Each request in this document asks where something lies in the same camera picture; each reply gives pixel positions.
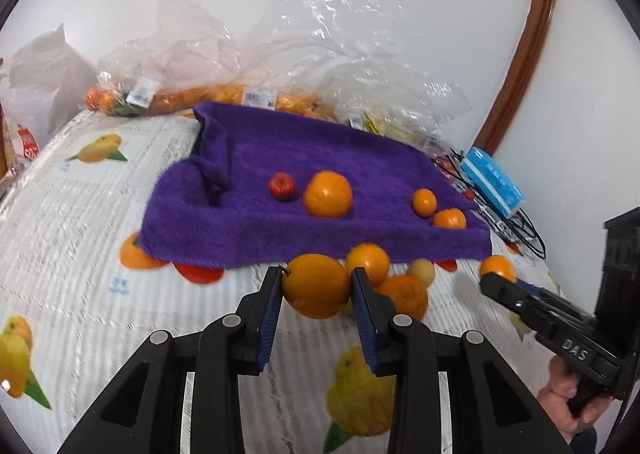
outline yellow fruit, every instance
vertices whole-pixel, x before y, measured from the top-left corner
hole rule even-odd
[[[354,436],[377,436],[391,428],[396,377],[371,374],[360,347],[347,351],[336,366],[336,381],[326,395],[334,423]]]
[[[520,316],[516,315],[516,313],[514,313],[513,311],[509,312],[509,322],[511,322],[511,325],[513,325],[513,327],[516,328],[516,331],[520,335],[527,335],[528,333],[531,332],[531,328],[529,326],[527,326],[522,321]]]
[[[353,192],[347,178],[331,170],[318,172],[306,186],[302,201],[317,217],[344,217],[351,210]]]
[[[422,281],[413,275],[394,275],[376,287],[376,292],[391,299],[398,313],[422,320],[429,297]]]
[[[351,281],[344,267],[318,253],[300,255],[287,265],[282,295],[301,315],[328,319],[344,308],[351,295]]]
[[[0,335],[0,386],[12,398],[20,398],[31,373],[30,351],[18,335]]]
[[[20,317],[20,315],[9,317],[4,325],[3,333],[5,335],[18,335],[31,351],[33,347],[33,332],[24,317]]]
[[[115,141],[95,141],[82,147],[78,159],[83,163],[98,163],[108,158],[109,154],[118,150],[119,143]]]
[[[500,277],[504,277],[506,280],[516,282],[516,274],[513,271],[511,262],[502,255],[492,255],[482,261],[482,264],[480,265],[480,277],[490,271],[497,273]]]
[[[419,189],[414,192],[411,206],[414,208],[414,212],[420,215],[420,217],[431,217],[436,213],[438,202],[436,201],[435,194],[429,189]]]
[[[120,143],[122,143],[122,138],[119,134],[103,134],[94,143],[98,143],[98,141],[110,141],[112,143],[117,143],[118,145],[120,145]]]
[[[436,278],[436,269],[430,260],[416,259],[409,265],[406,274],[417,277],[428,288]]]
[[[390,265],[386,251],[375,244],[362,243],[351,249],[344,267],[349,275],[354,268],[364,268],[370,283],[376,286],[385,280]]]

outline purple towel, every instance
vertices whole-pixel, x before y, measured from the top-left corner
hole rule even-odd
[[[388,138],[295,114],[203,103],[191,156],[169,167],[146,208],[140,243],[161,260],[212,268],[288,261],[302,253],[345,257],[360,243],[380,245],[392,262],[484,259],[487,225],[419,151]],[[306,213],[302,192],[320,170],[345,176],[353,206],[342,219]],[[291,174],[300,195],[282,203],[268,182]],[[465,211],[468,228],[431,226],[411,206],[431,189],[438,209]]]

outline yellow fruit print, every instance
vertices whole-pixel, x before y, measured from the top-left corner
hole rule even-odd
[[[81,148],[78,154],[67,161],[79,160],[83,163],[99,163],[106,159],[114,161],[128,161],[120,152],[122,138],[118,134],[103,134],[89,145]]]
[[[326,409],[333,423],[324,442],[325,453],[352,436],[378,436],[388,431],[394,412],[396,377],[374,376],[359,346],[340,357],[335,377],[326,395]]]
[[[0,387],[12,398],[26,394],[51,409],[31,370],[33,332],[27,320],[14,315],[7,319],[0,335]]]
[[[516,329],[520,342],[524,340],[524,335],[528,335],[531,332],[531,328],[513,311],[509,312],[509,322],[511,322],[511,325]]]
[[[12,398],[20,398],[27,388],[31,357],[27,344],[18,335],[0,336],[0,384]]]
[[[5,335],[18,335],[31,351],[33,347],[33,332],[26,318],[19,315],[9,317],[4,325],[3,333]]]

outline finger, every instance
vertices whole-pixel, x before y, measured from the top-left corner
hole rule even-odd
[[[561,357],[553,357],[549,362],[549,384],[558,396],[573,398],[578,391],[571,369]]]
[[[576,431],[578,421],[572,416],[564,398],[550,391],[540,396],[538,402],[561,432],[573,434]]]
[[[613,401],[612,396],[597,396],[593,398],[585,407],[580,415],[580,420],[584,422],[586,425],[591,425],[596,421],[600,416],[603,415],[604,411],[609,408],[611,402]]]

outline red sale tag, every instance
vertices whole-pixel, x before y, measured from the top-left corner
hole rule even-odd
[[[38,155],[38,144],[29,129],[25,129],[22,125],[18,125],[18,136],[22,140],[22,155],[25,159],[33,161]]]

